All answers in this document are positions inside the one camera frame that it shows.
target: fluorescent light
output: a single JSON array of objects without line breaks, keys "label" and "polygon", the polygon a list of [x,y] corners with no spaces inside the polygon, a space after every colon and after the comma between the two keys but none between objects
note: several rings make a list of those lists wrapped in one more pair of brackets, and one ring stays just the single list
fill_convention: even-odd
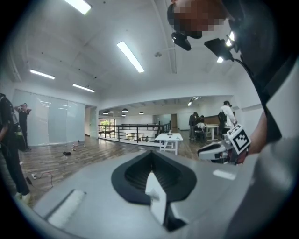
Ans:
[{"label": "fluorescent light", "polygon": [[33,74],[37,74],[37,75],[40,75],[40,76],[43,76],[43,77],[50,78],[50,79],[52,79],[52,80],[55,79],[55,77],[53,77],[53,76],[50,76],[50,75],[47,75],[47,74],[38,72],[38,71],[36,71],[36,70],[32,70],[32,69],[30,69],[30,72],[33,73]]},{"label": "fluorescent light", "polygon": [[91,90],[91,89],[89,89],[89,88],[80,86],[80,85],[78,85],[78,84],[73,84],[73,86],[75,86],[75,87],[77,87],[77,88],[80,88],[80,89],[82,89],[82,90],[86,90],[86,91],[94,92],[94,90]]},{"label": "fluorescent light", "polygon": [[222,57],[219,57],[218,60],[217,60],[217,62],[218,62],[218,63],[223,62],[223,58],[222,58]]},{"label": "fluorescent light", "polygon": [[235,40],[235,35],[234,35],[234,33],[233,32],[231,32],[230,34],[229,34],[229,38],[231,39],[231,40]]},{"label": "fluorescent light", "polygon": [[92,8],[89,4],[87,4],[83,0],[65,0],[67,3],[71,4],[74,8],[76,8],[80,13],[86,14]]},{"label": "fluorescent light", "polygon": [[232,43],[230,42],[229,39],[227,40],[226,45],[227,45],[228,47],[230,47],[230,46],[232,45]]},{"label": "fluorescent light", "polygon": [[144,69],[137,61],[136,57],[133,55],[129,47],[125,44],[125,42],[120,42],[117,44],[118,48],[121,49],[123,54],[129,59],[129,61],[133,64],[133,66],[138,70],[139,73],[144,72]]}]

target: white cloth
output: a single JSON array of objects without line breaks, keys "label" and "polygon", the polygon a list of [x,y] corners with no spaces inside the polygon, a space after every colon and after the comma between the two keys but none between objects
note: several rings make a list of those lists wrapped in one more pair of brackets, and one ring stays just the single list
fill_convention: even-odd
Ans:
[{"label": "white cloth", "polygon": [[198,123],[198,124],[197,124],[197,127],[198,127],[198,128],[202,128],[202,130],[204,130],[204,128],[205,128],[205,124],[204,124],[204,123]]},{"label": "white cloth", "polygon": [[220,110],[226,115],[226,122],[224,127],[229,129],[234,127],[234,123],[236,123],[236,119],[232,109],[229,106],[224,105],[220,108]]}]

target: door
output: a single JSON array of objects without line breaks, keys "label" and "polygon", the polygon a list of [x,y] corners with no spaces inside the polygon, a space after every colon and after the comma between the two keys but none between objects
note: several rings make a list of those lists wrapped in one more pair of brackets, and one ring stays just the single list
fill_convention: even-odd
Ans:
[{"label": "door", "polygon": [[177,127],[178,127],[178,118],[177,118],[177,114],[172,114],[172,115],[171,115],[171,127],[172,127],[172,128],[177,128]]},{"label": "door", "polygon": [[98,138],[97,107],[90,108],[89,134],[91,138]]}]

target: white table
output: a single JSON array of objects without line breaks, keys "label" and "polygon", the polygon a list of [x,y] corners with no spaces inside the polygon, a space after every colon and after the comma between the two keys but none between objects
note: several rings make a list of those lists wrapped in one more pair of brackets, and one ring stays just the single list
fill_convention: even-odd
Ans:
[{"label": "white table", "polygon": [[211,140],[208,140],[208,141],[213,141],[213,140],[215,140],[214,139],[214,128],[217,128],[217,135],[218,135],[218,133],[219,133],[219,126],[218,125],[205,125],[205,127],[206,128],[210,128],[210,129],[212,129],[212,139]]},{"label": "white table", "polygon": [[[159,134],[155,140],[159,141],[160,151],[175,151],[175,154],[178,155],[178,141],[183,141],[181,134],[179,133],[170,133],[169,134]],[[171,148],[167,148],[168,142],[171,142]]]}]

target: floor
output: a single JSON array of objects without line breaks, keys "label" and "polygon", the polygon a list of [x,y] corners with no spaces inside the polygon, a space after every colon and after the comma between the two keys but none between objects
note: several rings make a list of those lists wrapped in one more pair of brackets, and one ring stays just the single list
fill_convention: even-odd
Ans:
[{"label": "floor", "polygon": [[[190,141],[189,131],[178,131],[178,133],[181,133],[184,139],[178,144],[178,154],[192,160],[199,160],[197,150],[204,146],[205,143]],[[70,156],[64,156],[63,151],[71,151],[71,147],[72,144],[40,146],[32,147],[32,150],[29,152],[20,152],[20,161],[24,162],[22,164],[23,173],[32,182],[32,185],[29,185],[31,192],[29,205],[31,207],[43,194],[51,189],[51,184],[55,187],[60,181],[86,165],[140,150],[158,150],[156,147],[144,147],[86,137],[85,146],[80,144]],[[0,167],[8,190],[15,194],[15,185],[6,168],[2,154],[0,154]],[[37,174],[38,178],[32,179],[31,173]]]}]

